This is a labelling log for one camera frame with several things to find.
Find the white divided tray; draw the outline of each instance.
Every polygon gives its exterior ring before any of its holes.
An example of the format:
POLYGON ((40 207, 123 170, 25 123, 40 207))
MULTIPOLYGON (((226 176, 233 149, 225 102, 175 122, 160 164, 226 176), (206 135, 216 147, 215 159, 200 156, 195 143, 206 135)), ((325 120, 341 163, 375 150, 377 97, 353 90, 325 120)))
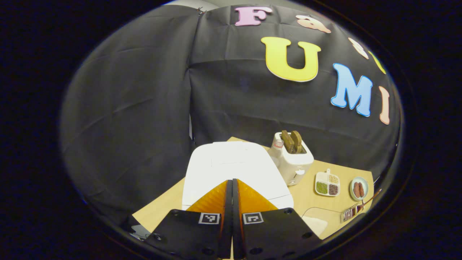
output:
POLYGON ((340 178, 337 175, 331 174, 330 169, 327 169, 326 173, 316 173, 316 180, 315 180, 315 191, 319 195, 323 196, 331 196, 335 197, 340 194, 340 178), (322 193, 322 191, 319 191, 318 188, 319 184, 320 186, 326 186, 326 193, 322 193))

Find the green beans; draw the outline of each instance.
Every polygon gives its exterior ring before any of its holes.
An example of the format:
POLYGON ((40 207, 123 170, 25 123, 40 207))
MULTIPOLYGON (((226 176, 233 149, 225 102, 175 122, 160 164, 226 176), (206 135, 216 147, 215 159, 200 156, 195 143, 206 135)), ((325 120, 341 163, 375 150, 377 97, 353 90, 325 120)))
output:
POLYGON ((319 193, 327 194, 327 184, 322 183, 322 182, 316 182, 316 190, 319 193))

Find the black fabric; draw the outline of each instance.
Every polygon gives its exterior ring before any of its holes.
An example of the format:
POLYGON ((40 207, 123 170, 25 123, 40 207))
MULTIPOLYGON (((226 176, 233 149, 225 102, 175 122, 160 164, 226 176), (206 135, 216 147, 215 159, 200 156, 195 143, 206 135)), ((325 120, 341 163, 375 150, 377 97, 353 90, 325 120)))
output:
POLYGON ((235 136, 270 146, 275 132, 297 130, 315 159, 372 171, 374 179, 378 178, 395 151, 401 107, 390 76, 379 70, 371 55, 369 60, 363 58, 348 37, 365 50, 369 48, 316 12, 269 6, 273 12, 260 25, 235 26, 235 7, 208 11, 198 24, 189 69, 196 144, 235 136), (311 16, 332 32, 304 28, 296 15, 311 16), (294 82, 272 74, 266 66, 262 37, 289 39, 287 62, 294 68, 304 67, 299 41, 320 46, 316 78, 294 82), (330 103, 337 89, 334 63, 349 67, 356 82, 362 75, 372 80, 368 118, 330 103), (379 119, 382 97, 378 86, 390 93, 389 125, 379 119))
POLYGON ((132 228, 133 226, 140 225, 138 220, 136 220, 132 215, 129 215, 127 219, 120 225, 120 227, 129 233, 135 233, 136 231, 132 228))
POLYGON ((162 6, 128 23, 89 55, 67 91, 67 170, 88 202, 116 223, 186 173, 186 69, 198 17, 190 7, 162 6))
POLYGON ((315 159, 370 170, 376 179, 395 151, 400 122, 396 86, 353 37, 316 12, 269 6, 259 26, 235 26, 236 6, 205 12, 162 6, 103 41, 83 62, 63 102, 62 154, 76 187, 113 221, 184 177, 195 145, 231 136, 270 146, 273 134, 297 130, 315 159), (304 28, 312 16, 332 33, 304 28), (289 39, 290 66, 304 66, 298 41, 314 43, 319 72, 308 82, 283 80, 266 66, 262 37, 289 39), (337 72, 372 80, 371 116, 331 105, 337 72), (379 120, 378 86, 390 93, 390 125, 379 120), (195 145, 189 138, 191 114, 195 145))

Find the grain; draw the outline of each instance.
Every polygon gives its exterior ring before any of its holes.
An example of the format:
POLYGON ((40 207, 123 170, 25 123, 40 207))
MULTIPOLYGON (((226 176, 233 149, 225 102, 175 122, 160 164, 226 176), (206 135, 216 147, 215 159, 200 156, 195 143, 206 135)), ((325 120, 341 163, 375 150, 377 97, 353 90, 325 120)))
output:
POLYGON ((339 178, 333 175, 329 175, 329 181, 332 183, 339 183, 339 178))
POLYGON ((332 184, 329 185, 329 195, 337 195, 338 192, 339 192, 339 188, 337 185, 332 185, 332 184))
POLYGON ((327 184, 321 183, 321 182, 316 182, 316 190, 319 193, 327 194, 327 184))

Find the small white plate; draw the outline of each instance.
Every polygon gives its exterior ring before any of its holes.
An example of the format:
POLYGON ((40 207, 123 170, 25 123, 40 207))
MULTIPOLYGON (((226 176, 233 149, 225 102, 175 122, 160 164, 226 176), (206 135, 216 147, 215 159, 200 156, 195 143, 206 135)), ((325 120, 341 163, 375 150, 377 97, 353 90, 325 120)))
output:
POLYGON ((362 177, 356 177, 354 178, 352 181, 351 181, 351 184, 350 184, 350 194, 351 194, 351 197, 356 200, 356 201, 360 201, 362 199, 364 199, 366 196, 367 196, 367 192, 369 191, 369 186, 367 184, 367 181, 365 179, 363 179, 362 177), (354 192, 353 192, 353 188, 354 188, 354 183, 355 182, 360 182, 362 185, 363 185, 363 190, 364 190, 364 196, 358 198, 356 197, 356 195, 354 195, 354 192))

